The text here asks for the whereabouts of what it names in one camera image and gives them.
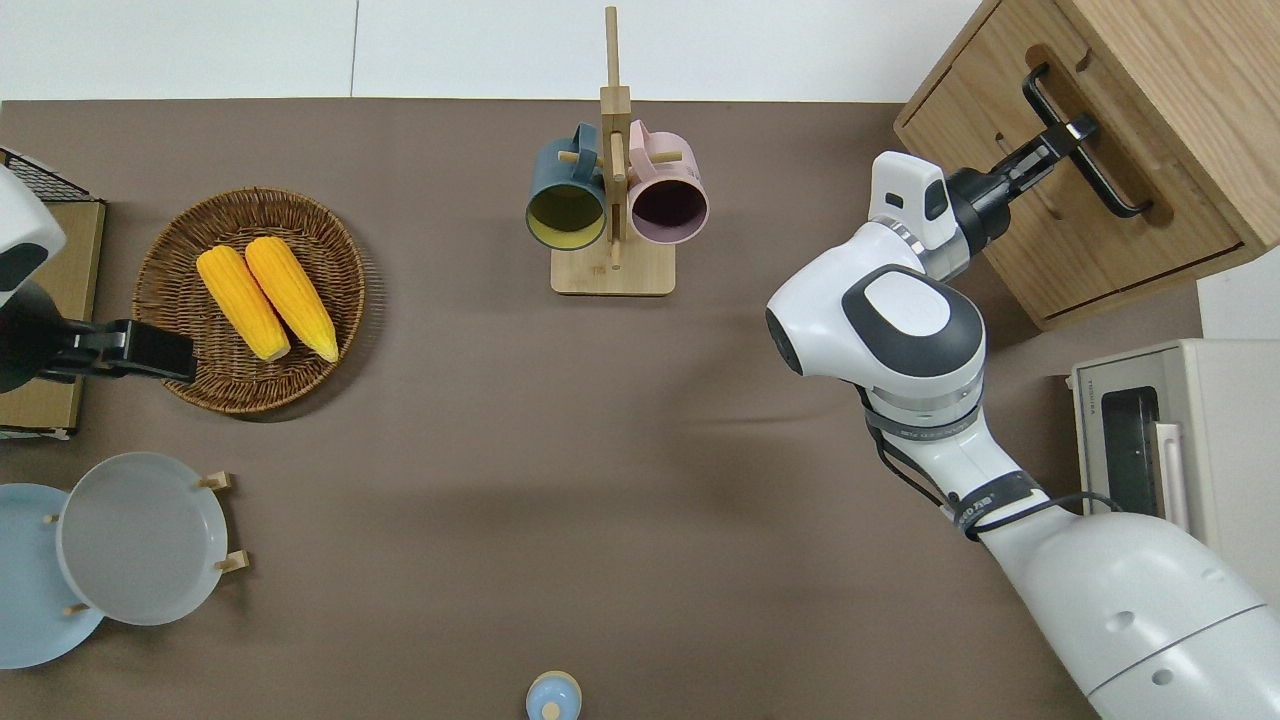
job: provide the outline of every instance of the blue mug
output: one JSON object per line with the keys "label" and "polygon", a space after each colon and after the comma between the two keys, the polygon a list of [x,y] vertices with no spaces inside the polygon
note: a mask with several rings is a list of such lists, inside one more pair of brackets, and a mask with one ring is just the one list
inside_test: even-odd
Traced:
{"label": "blue mug", "polygon": [[[604,179],[596,167],[600,131],[579,123],[572,138],[543,146],[534,160],[534,186],[525,208],[529,232],[552,250],[580,250],[604,234]],[[566,163],[561,152],[576,152]]]}

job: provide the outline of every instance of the plate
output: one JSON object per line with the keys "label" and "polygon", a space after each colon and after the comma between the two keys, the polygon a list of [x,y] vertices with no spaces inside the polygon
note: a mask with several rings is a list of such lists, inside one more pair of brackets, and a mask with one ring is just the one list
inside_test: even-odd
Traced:
{"label": "plate", "polygon": [[67,498],[58,562],[72,591],[108,618],[161,625],[214,592],[227,519],[201,475],[155,452],[99,462]]}
{"label": "plate", "polygon": [[58,566],[58,528],[67,493],[28,483],[0,486],[0,670],[49,662],[84,642],[102,621],[79,602]]}
{"label": "plate", "polygon": [[284,240],[306,272],[338,336],[338,363],[365,311],[364,261],[337,215],[285,190],[248,187],[198,202],[169,223],[151,245],[133,290],[133,316],[195,341],[196,382],[165,387],[192,405],[228,415],[283,407],[315,389],[337,368],[291,334],[289,352],[255,356],[218,309],[196,272],[215,245],[243,254],[257,237]]}

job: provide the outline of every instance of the toaster oven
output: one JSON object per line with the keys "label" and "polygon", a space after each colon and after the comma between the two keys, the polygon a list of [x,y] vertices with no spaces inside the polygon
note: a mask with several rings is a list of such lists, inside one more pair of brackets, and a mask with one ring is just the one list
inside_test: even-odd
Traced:
{"label": "toaster oven", "polygon": [[[1180,340],[1080,363],[1080,484],[1213,548],[1280,603],[1280,341]],[[1097,505],[1087,512],[1106,512]]]}

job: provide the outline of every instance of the corn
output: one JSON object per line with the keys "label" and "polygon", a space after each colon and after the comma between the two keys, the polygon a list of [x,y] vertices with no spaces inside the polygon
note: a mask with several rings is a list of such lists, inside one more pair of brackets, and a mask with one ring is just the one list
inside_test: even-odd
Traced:
{"label": "corn", "polygon": [[333,320],[289,246],[278,237],[260,237],[244,249],[244,259],[293,334],[325,360],[337,363]]}
{"label": "corn", "polygon": [[196,272],[253,355],[271,361],[289,351],[284,328],[275,319],[275,313],[253,282],[239,252],[229,245],[218,245],[201,252],[196,259]]}

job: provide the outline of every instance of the brown table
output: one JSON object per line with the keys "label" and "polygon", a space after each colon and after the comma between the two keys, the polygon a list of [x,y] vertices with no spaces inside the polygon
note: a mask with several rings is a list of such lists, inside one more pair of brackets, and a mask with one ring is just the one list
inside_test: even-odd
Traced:
{"label": "brown table", "polygon": [[[847,238],[896,105],[637,102],[712,197],[666,299],[562,297],[522,224],[536,147],[594,102],[5,102],[0,142],[110,201],[96,318],[150,242],[247,184],[333,209],[376,269],[353,354],[276,421],[95,380],[69,442],[0,482],[69,489],[152,450],[230,470],[255,566],[168,626],[106,620],[0,673],[0,717],[522,717],[543,670],[584,717],[1092,717],[980,546],[877,462],[854,392],[800,379],[773,290]],[[497,174],[507,167],[518,173]],[[1036,336],[989,266],[988,415],[1078,482],[1071,363],[1199,334],[1194,288]]]}

